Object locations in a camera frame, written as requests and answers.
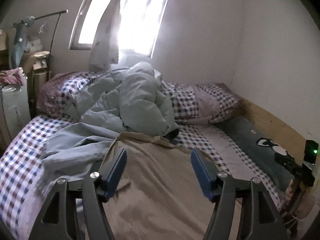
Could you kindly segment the plaid pillow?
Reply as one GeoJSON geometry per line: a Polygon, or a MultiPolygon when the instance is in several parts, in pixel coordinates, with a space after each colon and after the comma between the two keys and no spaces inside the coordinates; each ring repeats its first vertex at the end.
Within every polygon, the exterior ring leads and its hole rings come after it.
{"type": "Polygon", "coordinates": [[[98,77],[94,72],[68,72],[57,74],[39,91],[36,103],[38,114],[53,118],[65,117],[66,109],[81,89],[98,77]]]}

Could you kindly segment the black clothes rack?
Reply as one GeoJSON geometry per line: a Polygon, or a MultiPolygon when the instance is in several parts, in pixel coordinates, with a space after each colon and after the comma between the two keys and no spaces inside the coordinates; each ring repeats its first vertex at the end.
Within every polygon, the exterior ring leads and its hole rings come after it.
{"type": "Polygon", "coordinates": [[[55,24],[55,27],[54,27],[54,30],[53,30],[52,39],[51,39],[50,47],[49,47],[49,56],[48,56],[48,60],[47,60],[47,75],[46,75],[46,81],[49,81],[49,80],[50,80],[50,72],[51,72],[50,62],[51,62],[51,58],[52,58],[52,49],[53,49],[53,45],[54,45],[54,40],[55,40],[56,31],[57,31],[58,25],[59,25],[59,23],[60,23],[61,16],[62,16],[63,14],[67,14],[68,12],[69,12],[69,10],[68,10],[68,9],[65,9],[65,10],[60,10],[60,11],[52,12],[52,13],[45,14],[45,15],[42,15],[42,16],[39,16],[39,17],[35,18],[35,20],[37,21],[37,20],[40,20],[40,19],[43,19],[43,18],[49,18],[49,17],[51,17],[51,16],[56,16],[56,15],[57,15],[56,24],[55,24]]]}

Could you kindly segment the stacked cardboard boxes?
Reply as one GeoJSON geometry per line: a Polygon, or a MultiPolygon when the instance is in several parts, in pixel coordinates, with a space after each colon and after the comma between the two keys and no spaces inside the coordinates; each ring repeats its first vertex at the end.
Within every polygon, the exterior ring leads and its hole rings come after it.
{"type": "MultiPolygon", "coordinates": [[[[47,60],[49,51],[42,50],[40,39],[27,38],[27,51],[23,53],[20,67],[27,80],[29,105],[35,105],[42,86],[47,82],[47,60]]],[[[9,69],[9,50],[7,33],[1,30],[1,71],[9,69]]]]}

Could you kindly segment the plaid folded quilt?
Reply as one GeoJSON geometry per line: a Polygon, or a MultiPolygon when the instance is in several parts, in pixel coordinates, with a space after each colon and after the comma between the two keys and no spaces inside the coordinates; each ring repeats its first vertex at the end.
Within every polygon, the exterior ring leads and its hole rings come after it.
{"type": "Polygon", "coordinates": [[[162,81],[161,91],[172,103],[175,121],[205,125],[226,121],[239,114],[242,98],[224,83],[186,85],[162,81]]]}

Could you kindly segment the wooden headboard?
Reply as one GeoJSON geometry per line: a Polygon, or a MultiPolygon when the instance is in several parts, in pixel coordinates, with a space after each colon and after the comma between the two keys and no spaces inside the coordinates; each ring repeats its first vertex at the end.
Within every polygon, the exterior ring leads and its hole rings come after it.
{"type": "Polygon", "coordinates": [[[302,162],[306,139],[291,126],[246,99],[242,100],[242,115],[268,139],[288,150],[297,162],[302,162]]]}

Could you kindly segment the tan khaki garment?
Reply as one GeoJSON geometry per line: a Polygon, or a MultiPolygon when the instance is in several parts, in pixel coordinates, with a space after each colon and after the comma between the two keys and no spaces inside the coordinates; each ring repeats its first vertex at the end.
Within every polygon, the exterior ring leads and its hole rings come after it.
{"type": "Polygon", "coordinates": [[[127,164],[104,211],[115,239],[203,239],[214,204],[202,193],[189,149],[163,137],[123,132],[110,146],[127,164]]]}

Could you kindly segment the teal plush toy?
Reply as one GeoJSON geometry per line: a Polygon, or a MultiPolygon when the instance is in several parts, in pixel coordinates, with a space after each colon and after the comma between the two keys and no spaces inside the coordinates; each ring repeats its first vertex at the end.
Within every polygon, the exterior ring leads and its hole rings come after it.
{"type": "Polygon", "coordinates": [[[16,34],[14,38],[14,44],[9,53],[10,69],[16,69],[20,66],[24,48],[27,42],[27,29],[34,24],[34,21],[35,17],[29,16],[12,25],[12,27],[16,29],[16,34]]]}

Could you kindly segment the light blue grey garment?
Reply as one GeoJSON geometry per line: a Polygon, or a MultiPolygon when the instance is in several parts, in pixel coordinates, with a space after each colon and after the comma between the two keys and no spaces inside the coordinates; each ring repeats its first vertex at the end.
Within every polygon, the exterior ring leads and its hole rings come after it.
{"type": "Polygon", "coordinates": [[[75,181],[84,178],[92,165],[103,160],[119,134],[110,129],[76,123],[50,136],[40,153],[43,169],[36,183],[46,196],[59,178],[75,181]]]}

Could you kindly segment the window with curtain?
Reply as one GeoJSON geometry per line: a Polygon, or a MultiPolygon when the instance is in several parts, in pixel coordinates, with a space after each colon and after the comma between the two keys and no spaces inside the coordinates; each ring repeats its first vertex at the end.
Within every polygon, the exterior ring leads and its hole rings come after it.
{"type": "Polygon", "coordinates": [[[83,0],[69,48],[89,50],[93,69],[152,57],[168,0],[83,0]]]}

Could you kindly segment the pink cloth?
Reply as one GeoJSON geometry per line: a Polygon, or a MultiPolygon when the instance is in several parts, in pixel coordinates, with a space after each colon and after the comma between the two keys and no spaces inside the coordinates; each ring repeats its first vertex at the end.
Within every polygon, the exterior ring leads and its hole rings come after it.
{"type": "Polygon", "coordinates": [[[0,83],[4,83],[8,85],[23,86],[24,85],[23,69],[19,67],[11,70],[1,71],[0,83]]]}

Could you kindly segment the dark teal penguin pillow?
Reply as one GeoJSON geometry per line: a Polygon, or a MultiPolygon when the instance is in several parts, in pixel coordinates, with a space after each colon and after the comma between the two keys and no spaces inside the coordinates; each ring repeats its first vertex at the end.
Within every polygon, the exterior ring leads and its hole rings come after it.
{"type": "Polygon", "coordinates": [[[215,126],[229,136],[272,179],[277,189],[286,190],[293,175],[276,163],[274,155],[285,155],[287,150],[268,139],[243,116],[236,116],[215,126]]]}

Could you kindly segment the plaid checkered bed sheet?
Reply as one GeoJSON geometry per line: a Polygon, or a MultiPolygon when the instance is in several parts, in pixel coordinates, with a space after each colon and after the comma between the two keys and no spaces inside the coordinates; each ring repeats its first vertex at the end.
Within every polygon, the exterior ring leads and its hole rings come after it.
{"type": "MultiPolygon", "coordinates": [[[[40,151],[43,144],[56,131],[72,123],[69,118],[37,116],[18,133],[1,157],[1,220],[14,239],[27,239],[33,226],[35,216],[23,218],[21,211],[34,200],[28,191],[42,171],[40,151]]],[[[176,145],[201,149],[235,177],[259,177],[276,207],[282,206],[281,191],[272,179],[215,125],[180,125],[176,145]]]]}

